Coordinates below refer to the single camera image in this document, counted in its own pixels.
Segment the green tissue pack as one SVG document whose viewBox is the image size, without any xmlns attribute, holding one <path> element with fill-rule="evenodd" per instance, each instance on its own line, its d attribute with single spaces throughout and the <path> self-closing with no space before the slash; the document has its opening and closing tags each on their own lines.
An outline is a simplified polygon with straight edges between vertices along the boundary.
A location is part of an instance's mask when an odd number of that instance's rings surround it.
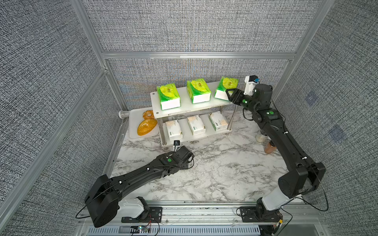
<svg viewBox="0 0 378 236">
<path fill-rule="evenodd" d="M 163 111 L 181 106 L 181 97 L 174 83 L 158 86 L 157 94 Z"/>
<path fill-rule="evenodd" d="M 228 101 L 228 96 L 226 94 L 227 89 L 236 89 L 238 87 L 239 80 L 235 78 L 222 77 L 221 81 L 215 90 L 214 97 L 216 99 Z"/>
<path fill-rule="evenodd" d="M 211 99 L 211 90 L 203 78 L 187 81 L 187 91 L 192 104 L 208 102 Z"/>
</svg>

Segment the white tissue pack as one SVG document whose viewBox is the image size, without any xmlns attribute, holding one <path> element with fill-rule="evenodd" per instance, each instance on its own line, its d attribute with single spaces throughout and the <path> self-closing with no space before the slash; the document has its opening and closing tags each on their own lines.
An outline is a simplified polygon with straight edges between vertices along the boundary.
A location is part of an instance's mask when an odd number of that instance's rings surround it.
<svg viewBox="0 0 378 236">
<path fill-rule="evenodd" d="M 167 121 L 165 125 L 170 141 L 180 140 L 183 138 L 182 129 L 178 120 Z"/>
<path fill-rule="evenodd" d="M 206 133 L 206 127 L 199 115 L 188 117 L 187 122 L 194 136 Z"/>
<path fill-rule="evenodd" d="M 215 131 L 226 130 L 228 127 L 228 122 L 220 111 L 210 113 L 209 119 Z"/>
</svg>

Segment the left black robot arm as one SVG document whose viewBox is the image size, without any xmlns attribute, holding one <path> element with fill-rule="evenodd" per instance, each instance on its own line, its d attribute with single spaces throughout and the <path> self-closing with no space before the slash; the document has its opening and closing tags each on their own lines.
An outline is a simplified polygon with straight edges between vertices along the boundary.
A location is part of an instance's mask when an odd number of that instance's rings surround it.
<svg viewBox="0 0 378 236">
<path fill-rule="evenodd" d="M 100 228 L 111 222 L 121 208 L 127 209 L 128 217 L 145 219 L 149 206 L 142 197 L 128 200 L 123 206 L 119 202 L 147 183 L 192 168 L 194 157 L 189 149 L 182 146 L 177 151 L 158 155 L 150 163 L 127 174 L 98 177 L 84 200 L 94 227 Z"/>
</svg>

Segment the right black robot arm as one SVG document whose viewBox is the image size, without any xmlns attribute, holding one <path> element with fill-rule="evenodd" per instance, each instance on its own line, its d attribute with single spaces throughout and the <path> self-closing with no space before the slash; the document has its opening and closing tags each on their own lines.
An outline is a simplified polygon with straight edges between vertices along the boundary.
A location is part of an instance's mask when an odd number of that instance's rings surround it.
<svg viewBox="0 0 378 236">
<path fill-rule="evenodd" d="M 226 90 L 230 102 L 251 112 L 253 121 L 271 139 L 288 169 L 279 178 L 278 187 L 262 197 L 266 211 L 277 210 L 295 197 L 317 190 L 326 171 L 321 162 L 316 163 L 305 153 L 289 133 L 281 113 L 271 107 L 272 93 L 272 86 L 266 84 L 257 84 L 252 95 L 237 88 Z"/>
</svg>

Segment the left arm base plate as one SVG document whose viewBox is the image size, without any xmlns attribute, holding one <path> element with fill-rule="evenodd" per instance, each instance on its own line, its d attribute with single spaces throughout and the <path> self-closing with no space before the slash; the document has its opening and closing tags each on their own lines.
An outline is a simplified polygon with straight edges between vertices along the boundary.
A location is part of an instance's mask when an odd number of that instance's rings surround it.
<svg viewBox="0 0 378 236">
<path fill-rule="evenodd" d="M 140 216 L 137 218 L 122 217 L 122 223 L 142 223 L 142 222 L 152 222 L 161 223 L 162 218 L 162 207 L 150 207 L 149 210 L 144 210 Z"/>
</svg>

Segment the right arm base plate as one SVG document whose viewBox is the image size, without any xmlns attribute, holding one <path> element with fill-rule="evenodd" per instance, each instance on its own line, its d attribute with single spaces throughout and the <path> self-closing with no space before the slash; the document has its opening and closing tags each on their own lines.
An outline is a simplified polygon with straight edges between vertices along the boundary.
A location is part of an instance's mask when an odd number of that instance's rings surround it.
<svg viewBox="0 0 378 236">
<path fill-rule="evenodd" d="M 278 223 L 282 219 L 278 210 L 268 211 L 261 206 L 242 206 L 239 210 L 244 223 Z"/>
</svg>

